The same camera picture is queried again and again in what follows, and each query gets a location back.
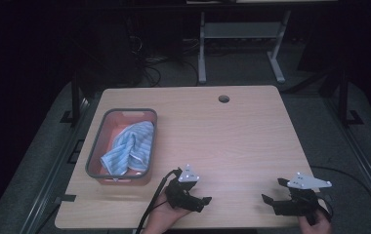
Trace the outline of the black frame post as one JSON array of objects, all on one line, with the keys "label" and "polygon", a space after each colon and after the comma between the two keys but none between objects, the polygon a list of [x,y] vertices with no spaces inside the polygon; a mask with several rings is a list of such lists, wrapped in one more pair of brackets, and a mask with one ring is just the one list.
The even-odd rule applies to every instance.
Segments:
[{"label": "black frame post", "polygon": [[338,118],[341,124],[345,128],[348,128],[350,125],[362,125],[363,121],[358,113],[355,110],[348,110],[349,79],[344,69],[340,70],[338,81]]},{"label": "black frame post", "polygon": [[66,111],[62,118],[62,123],[69,123],[72,127],[74,127],[81,116],[81,110],[80,110],[80,88],[79,88],[79,74],[77,71],[74,72],[72,75],[72,79],[70,82],[70,88],[71,88],[71,110]]}]

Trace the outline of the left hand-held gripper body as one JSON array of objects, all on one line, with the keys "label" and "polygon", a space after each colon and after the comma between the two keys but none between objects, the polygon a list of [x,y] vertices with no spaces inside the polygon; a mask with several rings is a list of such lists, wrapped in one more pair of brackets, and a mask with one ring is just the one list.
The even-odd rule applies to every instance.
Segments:
[{"label": "left hand-held gripper body", "polygon": [[176,177],[169,182],[165,189],[165,195],[170,206],[187,210],[188,204],[199,203],[200,198],[189,194],[189,191],[196,185],[199,175],[193,170],[190,164],[185,165],[176,173]]}]

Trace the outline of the red basket with grey rim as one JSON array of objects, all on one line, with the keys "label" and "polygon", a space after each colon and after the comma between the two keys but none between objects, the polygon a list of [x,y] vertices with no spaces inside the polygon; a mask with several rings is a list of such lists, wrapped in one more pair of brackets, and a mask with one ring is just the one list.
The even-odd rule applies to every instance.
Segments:
[{"label": "red basket with grey rim", "polygon": [[[151,157],[148,169],[140,173],[129,170],[125,175],[110,175],[102,166],[101,157],[107,153],[114,141],[114,138],[120,134],[126,127],[139,123],[141,121],[150,121],[154,125],[153,141],[151,146]],[[114,108],[108,110],[102,118],[98,132],[96,134],[91,152],[85,166],[88,176],[94,178],[97,182],[105,185],[131,185],[144,186],[149,183],[152,172],[153,149],[157,132],[157,113],[149,108]]]}]

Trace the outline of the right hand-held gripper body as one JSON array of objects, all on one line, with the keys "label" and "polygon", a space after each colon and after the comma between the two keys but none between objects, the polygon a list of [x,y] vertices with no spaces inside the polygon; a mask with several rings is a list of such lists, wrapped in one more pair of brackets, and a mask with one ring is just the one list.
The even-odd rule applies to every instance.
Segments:
[{"label": "right hand-held gripper body", "polygon": [[314,191],[315,188],[331,187],[331,181],[296,172],[286,185],[298,209],[299,216],[304,216],[309,225],[317,224],[316,211],[321,211],[327,220],[331,221],[331,214],[319,204],[318,196]]}]

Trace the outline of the blue striped cloth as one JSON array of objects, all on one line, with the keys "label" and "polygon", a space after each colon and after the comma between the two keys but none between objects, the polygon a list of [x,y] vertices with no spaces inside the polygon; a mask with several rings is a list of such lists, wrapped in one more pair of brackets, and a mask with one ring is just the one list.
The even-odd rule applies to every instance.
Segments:
[{"label": "blue striped cloth", "polygon": [[126,127],[101,157],[102,166],[114,176],[123,176],[129,170],[145,172],[149,167],[153,134],[154,125],[150,121]]}]

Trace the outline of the person's right hand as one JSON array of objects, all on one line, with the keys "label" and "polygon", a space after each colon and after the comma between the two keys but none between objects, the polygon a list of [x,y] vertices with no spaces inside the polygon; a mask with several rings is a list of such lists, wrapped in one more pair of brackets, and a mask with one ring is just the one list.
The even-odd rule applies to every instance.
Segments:
[{"label": "person's right hand", "polygon": [[332,225],[322,211],[315,213],[316,224],[310,225],[304,216],[299,216],[299,226],[302,234],[332,234]]}]

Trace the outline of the white metal stand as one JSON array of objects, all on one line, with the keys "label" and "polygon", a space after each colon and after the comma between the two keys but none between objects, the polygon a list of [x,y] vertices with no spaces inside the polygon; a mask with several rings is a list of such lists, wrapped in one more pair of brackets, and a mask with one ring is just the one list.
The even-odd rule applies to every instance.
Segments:
[{"label": "white metal stand", "polygon": [[281,21],[267,22],[209,22],[206,14],[200,14],[199,25],[199,54],[197,59],[198,83],[205,84],[206,61],[205,40],[206,39],[274,39],[273,49],[267,52],[268,61],[276,81],[283,84],[286,79],[282,73],[277,56],[286,32],[291,12],[285,11]]}]

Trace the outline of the person's left hand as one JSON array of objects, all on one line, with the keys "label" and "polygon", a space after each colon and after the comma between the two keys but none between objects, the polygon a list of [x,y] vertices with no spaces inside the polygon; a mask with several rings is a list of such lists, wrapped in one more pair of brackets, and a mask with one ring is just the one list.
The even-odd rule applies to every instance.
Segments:
[{"label": "person's left hand", "polygon": [[163,234],[178,220],[189,214],[189,210],[173,209],[166,201],[164,192],[158,196],[156,203],[157,206],[149,214],[146,226],[141,234]]}]

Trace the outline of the aluminium rail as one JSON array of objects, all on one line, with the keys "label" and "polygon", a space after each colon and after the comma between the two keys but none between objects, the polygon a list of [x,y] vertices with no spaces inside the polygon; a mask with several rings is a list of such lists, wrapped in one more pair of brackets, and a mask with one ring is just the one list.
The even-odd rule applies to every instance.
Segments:
[{"label": "aluminium rail", "polygon": [[367,159],[367,155],[364,153],[363,149],[359,146],[358,141],[356,140],[355,136],[353,135],[350,127],[343,124],[340,118],[338,117],[337,108],[334,102],[328,98],[323,100],[324,105],[329,110],[331,116],[333,117],[336,125],[340,129],[342,135],[346,139],[350,150],[352,151],[355,160],[357,161],[357,165],[361,170],[366,182],[369,185],[371,190],[371,164]]},{"label": "aluminium rail", "polygon": [[61,203],[61,196],[67,188],[74,165],[92,120],[90,102],[84,97],[77,110],[79,119],[73,123],[73,112],[66,108],[57,110],[55,104],[52,114],[42,124],[34,147],[29,151],[31,160],[22,171],[28,176],[33,173],[36,185],[32,186],[35,196],[30,210],[25,214],[20,234],[36,234],[49,220]]}]

